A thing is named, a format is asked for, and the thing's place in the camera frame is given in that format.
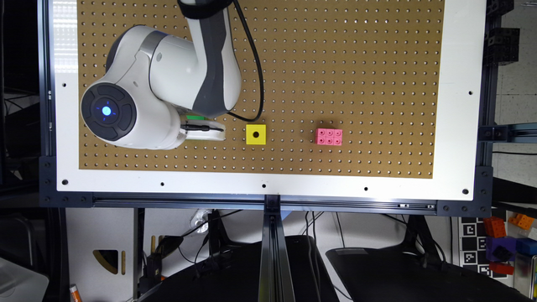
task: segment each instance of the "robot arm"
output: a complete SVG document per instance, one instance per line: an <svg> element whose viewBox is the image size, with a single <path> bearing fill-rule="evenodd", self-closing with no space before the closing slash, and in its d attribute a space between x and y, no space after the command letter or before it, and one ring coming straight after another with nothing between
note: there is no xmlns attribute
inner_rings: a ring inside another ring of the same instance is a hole
<svg viewBox="0 0 537 302"><path fill-rule="evenodd" d="M149 149L225 138L220 123L189 122L183 114L217 117L237 102L241 75L227 10L188 23L193 42L135 26L114 43L107 73L82 97L81 114L94 134L117 146Z"/></svg>

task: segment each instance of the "yellow block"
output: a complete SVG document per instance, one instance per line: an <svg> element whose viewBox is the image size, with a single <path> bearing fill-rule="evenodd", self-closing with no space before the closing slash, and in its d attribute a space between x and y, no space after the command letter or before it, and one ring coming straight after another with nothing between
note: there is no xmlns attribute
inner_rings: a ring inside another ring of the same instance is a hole
<svg viewBox="0 0 537 302"><path fill-rule="evenodd" d="M267 125L246 125L246 144L267 144Z"/></svg>

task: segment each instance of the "white frame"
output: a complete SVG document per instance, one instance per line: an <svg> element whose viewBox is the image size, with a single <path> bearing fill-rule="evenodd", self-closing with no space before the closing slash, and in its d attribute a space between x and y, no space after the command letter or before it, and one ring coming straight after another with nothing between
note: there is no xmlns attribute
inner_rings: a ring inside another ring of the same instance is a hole
<svg viewBox="0 0 537 302"><path fill-rule="evenodd" d="M472 200L486 0L446 0L433 179L79 169L76 0L53 1L59 191ZM69 180L62 185L62 180Z"/></svg>

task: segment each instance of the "brown pegboard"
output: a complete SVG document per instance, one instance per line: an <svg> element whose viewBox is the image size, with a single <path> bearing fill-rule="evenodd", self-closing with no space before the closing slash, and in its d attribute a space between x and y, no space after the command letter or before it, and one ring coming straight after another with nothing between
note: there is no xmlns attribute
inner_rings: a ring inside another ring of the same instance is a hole
<svg viewBox="0 0 537 302"><path fill-rule="evenodd" d="M245 143L229 116L225 142L151 151L107 145L80 118L80 168L338 174L432 178L441 61L442 0L241 0L265 78L267 144ZM235 111L254 116L258 77L236 11L242 72ZM79 1L80 96L104 75L113 41L135 24L190 39L175 1ZM343 145L315 145L316 128Z"/></svg>

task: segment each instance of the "orange object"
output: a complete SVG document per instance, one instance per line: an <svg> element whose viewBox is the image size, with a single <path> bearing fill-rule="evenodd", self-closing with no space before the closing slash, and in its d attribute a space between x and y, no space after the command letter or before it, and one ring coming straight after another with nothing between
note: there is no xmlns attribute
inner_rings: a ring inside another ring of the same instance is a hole
<svg viewBox="0 0 537 302"><path fill-rule="evenodd" d="M488 268L490 268L490 270L492 270L494 273L513 274L514 272L514 267L505 263L490 262Z"/></svg>
<svg viewBox="0 0 537 302"><path fill-rule="evenodd" d="M527 231L531 228L531 224L534 223L534 218L527 217L523 214L517 214L516 217L510 217L508 221L515 226Z"/></svg>
<svg viewBox="0 0 537 302"><path fill-rule="evenodd" d="M73 297L73 301L75 302L82 302L82 299L81 299L81 294L78 292L78 288L76 287L76 285L71 285L71 287L69 288L69 291L70 291L70 295Z"/></svg>
<svg viewBox="0 0 537 302"><path fill-rule="evenodd" d="M483 222L485 223L485 232L490 237L500 238L507 236L503 219L492 216L490 218L483 218Z"/></svg>

